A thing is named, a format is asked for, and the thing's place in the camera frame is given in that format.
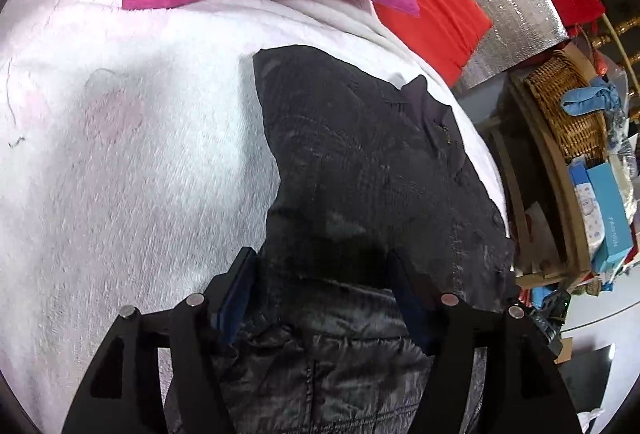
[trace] orange-red cushion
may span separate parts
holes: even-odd
[[[492,22],[474,0],[416,1],[418,17],[374,7],[380,21],[452,86]]]

